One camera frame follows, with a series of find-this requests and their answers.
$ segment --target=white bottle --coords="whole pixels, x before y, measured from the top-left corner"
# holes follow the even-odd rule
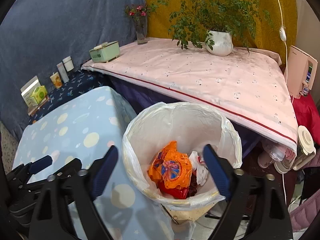
[[[64,66],[65,66],[65,68],[66,68],[66,70],[69,72],[69,71],[71,71],[71,70],[73,70],[73,63],[72,63],[72,60],[71,60],[71,57],[69,56],[69,57],[66,57],[66,58],[64,58],[63,60],[63,64],[64,64]]]
[[[58,65],[57,65],[57,68],[59,70],[59,73],[60,73],[60,76],[63,80],[64,83],[67,83],[69,81],[69,77],[68,77],[68,74],[63,66],[63,63],[60,62]]]

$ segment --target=white flower pot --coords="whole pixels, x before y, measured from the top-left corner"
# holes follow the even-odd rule
[[[212,49],[208,45],[205,47],[207,50],[217,56],[227,56],[231,53],[233,49],[232,39],[230,33],[223,33],[223,32],[215,32],[210,31],[212,35],[208,35],[207,39],[213,40],[214,45]]]

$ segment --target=white plastic bag in trash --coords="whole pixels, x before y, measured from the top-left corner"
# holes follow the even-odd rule
[[[127,127],[122,140],[123,162],[134,185],[147,197],[171,210],[187,211],[215,204],[224,199],[209,176],[198,187],[195,196],[173,199],[164,196],[151,181],[147,170],[155,155],[170,141],[177,141],[177,150],[201,156],[211,144],[220,157],[228,159],[233,168],[242,164],[240,137],[231,122],[213,107],[187,102],[157,103],[143,110]]]

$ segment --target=floor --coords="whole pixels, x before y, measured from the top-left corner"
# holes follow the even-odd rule
[[[8,173],[12,169],[14,156],[18,148],[18,142],[12,137],[4,125],[0,122],[1,132],[1,149],[2,149],[2,161],[5,173]]]
[[[301,185],[296,188],[298,189],[297,191],[300,191],[300,188],[302,191]],[[300,199],[292,202],[292,204],[288,208],[288,211],[291,212],[295,208],[297,208],[299,206],[299,202],[300,202]],[[213,213],[214,213],[214,215],[220,216],[219,212],[218,213],[213,212]],[[209,236],[211,235],[211,233],[213,232],[214,228],[217,226],[218,222],[219,221],[216,219],[206,218],[204,216],[200,217],[196,221],[196,228],[193,232],[192,239],[193,240],[207,240],[209,238]],[[241,222],[240,227],[236,233],[236,237],[234,238],[235,240],[241,239],[244,236],[245,228],[246,228],[245,222]],[[293,233],[293,240],[298,240],[303,235],[304,232],[305,232],[305,230]]]

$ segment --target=yellow wall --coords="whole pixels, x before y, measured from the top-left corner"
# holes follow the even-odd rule
[[[156,0],[146,0],[148,4]],[[297,32],[297,8],[295,0],[280,0],[284,26],[286,28],[287,45],[295,44]],[[172,11],[179,10],[180,0],[171,0],[169,6],[160,6],[156,14],[153,14],[148,20],[148,36],[156,38],[171,38],[168,35],[169,14]],[[279,38],[279,28],[281,26],[281,14],[277,0],[260,0],[260,9],[265,9],[270,12],[271,18],[274,22],[274,30],[263,21],[257,22],[257,35],[251,47],[259,49],[267,49],[277,52],[281,55],[282,62],[285,63],[285,47]]]

